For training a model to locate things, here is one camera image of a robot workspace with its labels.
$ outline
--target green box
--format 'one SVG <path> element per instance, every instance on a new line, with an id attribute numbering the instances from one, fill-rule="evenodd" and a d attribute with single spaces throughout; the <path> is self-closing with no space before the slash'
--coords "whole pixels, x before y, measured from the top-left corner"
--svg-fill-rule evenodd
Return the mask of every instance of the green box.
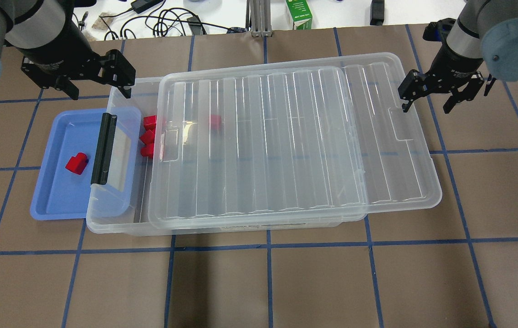
<path id="1" fill-rule="evenodd" d="M 313 15 L 307 0 L 286 0 L 287 13 L 294 30 L 310 30 Z"/>

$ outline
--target red cube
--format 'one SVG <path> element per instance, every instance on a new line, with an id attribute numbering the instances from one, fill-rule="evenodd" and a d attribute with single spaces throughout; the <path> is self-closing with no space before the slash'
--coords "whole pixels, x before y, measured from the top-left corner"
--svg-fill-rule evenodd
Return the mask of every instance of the red cube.
<path id="1" fill-rule="evenodd" d="M 155 141 L 155 129 L 149 129 L 139 139 L 146 145 L 153 144 Z"/>
<path id="2" fill-rule="evenodd" d="M 219 130 L 221 129 L 222 118 L 220 115 L 210 115 L 210 129 Z"/>
<path id="3" fill-rule="evenodd" d="M 155 129 L 155 125 L 157 123 L 157 116 L 146 116 L 144 117 L 144 128 L 146 129 Z"/>
<path id="4" fill-rule="evenodd" d="M 88 164 L 88 157 L 84 153 L 78 153 L 76 156 L 72 156 L 65 168 L 74 174 L 81 175 L 84 168 Z"/>
<path id="5" fill-rule="evenodd" d="M 143 157 L 149 157 L 153 158 L 153 143 L 149 143 L 142 147 L 142 150 L 140 151 Z"/>

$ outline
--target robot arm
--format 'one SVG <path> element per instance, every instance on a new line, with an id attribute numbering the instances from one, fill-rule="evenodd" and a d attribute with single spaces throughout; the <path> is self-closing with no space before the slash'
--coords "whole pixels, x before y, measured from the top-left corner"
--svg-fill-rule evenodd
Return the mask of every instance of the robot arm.
<path id="1" fill-rule="evenodd" d="M 413 69 L 400 84 L 405 112 L 413 101 L 432 93 L 451 94 L 443 106 L 446 113 L 473 100 L 484 84 L 477 71 L 484 61 L 493 77 L 486 95 L 496 79 L 518 81 L 518 0 L 469 0 L 457 20 L 429 24 L 423 39 L 442 46 L 426 73 Z"/>
<path id="2" fill-rule="evenodd" d="M 135 69 L 119 52 L 92 51 L 71 20 L 72 0 L 0 0 L 0 55 L 4 40 L 24 54 L 22 71 L 39 87 L 54 87 L 72 99 L 71 80 L 92 80 L 117 87 L 129 98 Z"/>

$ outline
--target white table surface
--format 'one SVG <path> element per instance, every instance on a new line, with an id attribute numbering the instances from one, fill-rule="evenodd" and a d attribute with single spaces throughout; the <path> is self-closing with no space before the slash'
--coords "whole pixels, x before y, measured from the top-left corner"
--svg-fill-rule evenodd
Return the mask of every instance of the white table surface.
<path id="1" fill-rule="evenodd" d="M 102 40 L 105 31 L 92 29 L 91 26 L 101 12 L 117 14 L 130 8 L 131 0 L 121 2 L 119 0 L 97 0 L 97 4 L 89 8 L 76 8 L 75 13 L 79 19 L 84 12 L 89 15 L 86 20 L 87 31 L 98 40 Z M 313 13 L 313 29 L 326 29 L 330 27 L 367 26 L 370 21 L 371 0 L 308 0 Z M 384 25 L 417 24 L 438 21 L 439 19 L 457 18 L 465 5 L 464 0 L 385 0 Z M 141 15 L 146 15 L 159 5 L 154 6 Z M 196 13 L 205 23 L 213 23 L 226 27 L 245 27 L 246 0 L 167 0 L 163 8 L 184 7 Z M 119 33 L 121 25 L 135 12 L 125 13 L 117 17 L 111 24 L 111 28 Z M 136 19 L 127 27 L 135 32 L 138 38 L 152 37 L 151 30 L 145 27 L 145 19 Z M 274 30 L 289 30 L 286 17 L 286 4 L 284 0 L 271 1 L 271 25 Z M 185 24 L 188 35 L 191 34 L 188 25 Z M 225 30 L 217 27 L 205 27 L 210 34 L 222 34 Z M 176 29 L 172 29 L 169 36 L 179 35 Z"/>

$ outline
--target translucent plastic lid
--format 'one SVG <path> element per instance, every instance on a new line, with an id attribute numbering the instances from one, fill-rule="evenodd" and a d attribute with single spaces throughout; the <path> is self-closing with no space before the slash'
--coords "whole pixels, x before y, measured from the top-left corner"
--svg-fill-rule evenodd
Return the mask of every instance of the translucent plastic lid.
<path id="1" fill-rule="evenodd" d="M 358 220 L 441 199 L 388 53 L 215 69 L 160 83 L 149 220 L 160 229 Z"/>

